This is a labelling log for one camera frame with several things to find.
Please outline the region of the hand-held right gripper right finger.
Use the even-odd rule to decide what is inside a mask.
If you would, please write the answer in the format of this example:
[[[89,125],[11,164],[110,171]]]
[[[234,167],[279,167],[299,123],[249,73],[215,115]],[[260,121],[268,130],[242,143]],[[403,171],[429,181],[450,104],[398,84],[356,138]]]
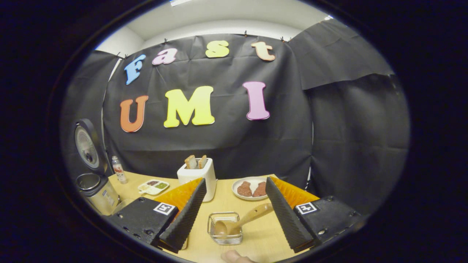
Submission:
[[[266,193],[294,252],[321,246],[352,230],[362,215],[335,196],[318,198],[269,176]]]

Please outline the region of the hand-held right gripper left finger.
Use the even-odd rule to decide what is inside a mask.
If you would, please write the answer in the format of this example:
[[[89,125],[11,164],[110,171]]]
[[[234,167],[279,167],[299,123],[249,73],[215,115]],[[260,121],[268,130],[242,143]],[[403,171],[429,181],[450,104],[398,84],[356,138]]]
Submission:
[[[137,198],[108,219],[136,239],[178,253],[191,232],[205,194],[205,178],[197,178],[155,200]]]

